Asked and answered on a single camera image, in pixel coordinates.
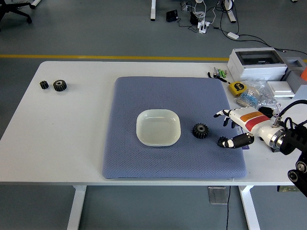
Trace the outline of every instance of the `chair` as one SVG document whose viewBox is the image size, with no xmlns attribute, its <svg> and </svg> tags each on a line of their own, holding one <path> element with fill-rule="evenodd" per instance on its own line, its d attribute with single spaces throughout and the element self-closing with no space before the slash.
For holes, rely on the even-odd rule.
<svg viewBox="0 0 307 230">
<path fill-rule="evenodd" d="M 0 0 L 0 21 L 5 15 L 5 13 L 13 12 L 13 13 L 27 17 L 27 22 L 31 23 L 32 19 L 30 18 L 30 16 L 17 9 L 18 7 L 28 6 L 28 5 L 30 6 L 31 9 L 35 8 L 35 6 L 31 5 L 31 3 L 29 2 L 6 4 L 4 0 Z"/>
</svg>

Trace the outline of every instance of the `gear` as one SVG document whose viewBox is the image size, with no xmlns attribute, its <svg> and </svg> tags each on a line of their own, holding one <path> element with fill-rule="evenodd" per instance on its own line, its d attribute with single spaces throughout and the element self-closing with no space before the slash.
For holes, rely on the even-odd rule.
<svg viewBox="0 0 307 230">
<path fill-rule="evenodd" d="M 209 129 L 206 125 L 198 123 L 194 126 L 192 133 L 196 138 L 204 139 L 208 135 Z"/>
<path fill-rule="evenodd" d="M 53 83 L 53 87 L 56 91 L 61 92 L 67 88 L 67 85 L 64 80 L 57 80 Z"/>
<path fill-rule="evenodd" d="M 221 136 L 218 140 L 218 142 L 224 142 L 224 141 L 228 141 L 228 138 L 227 137 L 224 137 L 224 136 Z"/>
<path fill-rule="evenodd" d="M 40 82 L 40 87 L 42 87 L 42 89 L 45 90 L 49 88 L 49 85 L 45 80 L 43 80 Z"/>
</svg>

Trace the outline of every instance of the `blue mat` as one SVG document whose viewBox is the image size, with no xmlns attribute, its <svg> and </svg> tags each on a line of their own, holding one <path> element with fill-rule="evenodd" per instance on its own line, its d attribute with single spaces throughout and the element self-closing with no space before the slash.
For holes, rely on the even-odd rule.
<svg viewBox="0 0 307 230">
<path fill-rule="evenodd" d="M 180 119 L 181 136 L 172 146 L 149 147 L 136 135 L 136 119 L 144 110 L 169 109 Z M 115 83 L 103 171 L 105 178 L 240 178 L 246 175 L 242 149 L 217 146 L 223 127 L 213 115 L 229 104 L 222 83 L 209 78 L 122 77 Z M 209 128 L 205 139 L 192 134 L 195 124 Z"/>
</svg>

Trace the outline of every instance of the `white bowl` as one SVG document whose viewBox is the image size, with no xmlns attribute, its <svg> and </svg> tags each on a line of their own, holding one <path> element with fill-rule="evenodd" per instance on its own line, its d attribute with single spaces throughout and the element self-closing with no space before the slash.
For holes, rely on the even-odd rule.
<svg viewBox="0 0 307 230">
<path fill-rule="evenodd" d="M 136 135 L 147 146 L 173 145 L 180 134 L 179 117 L 168 109 L 145 110 L 136 120 Z"/>
</svg>

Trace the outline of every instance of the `floor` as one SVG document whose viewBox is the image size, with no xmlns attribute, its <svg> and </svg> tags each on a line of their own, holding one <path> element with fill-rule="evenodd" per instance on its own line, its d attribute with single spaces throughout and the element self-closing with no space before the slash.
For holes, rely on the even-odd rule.
<svg viewBox="0 0 307 230">
<path fill-rule="evenodd" d="M 225 61 L 234 48 L 266 47 L 231 41 L 214 29 L 221 27 L 218 10 L 208 33 L 194 33 L 184 27 L 190 26 L 189 12 L 181 11 L 179 3 L 157 0 L 155 22 L 150 21 L 151 0 L 42 0 L 34 10 L 21 9 L 32 24 L 6 14 L 0 22 L 0 137 L 44 61 L 216 62 Z M 278 49 L 307 52 L 306 1 L 235 3 L 239 40 L 257 39 L 243 34 L 254 35 Z M 209 9 L 216 1 L 206 4 Z M 165 13 L 176 9 L 180 23 L 168 23 Z M 198 4 L 197 10 L 204 11 L 204 5 Z M 211 10 L 206 18 L 213 20 Z M 236 33 L 238 23 L 230 23 L 224 14 L 222 29 Z M 300 52 L 279 54 L 307 62 Z M 210 205 L 207 194 L 205 186 L 89 186 L 80 229 L 226 229 L 227 206 Z M 262 230 L 306 228 L 307 199 L 300 192 L 255 186 L 251 194 Z M 0 185 L 0 229 L 66 229 L 73 195 L 71 186 Z M 238 187 L 231 188 L 228 229 L 248 229 Z"/>
</svg>

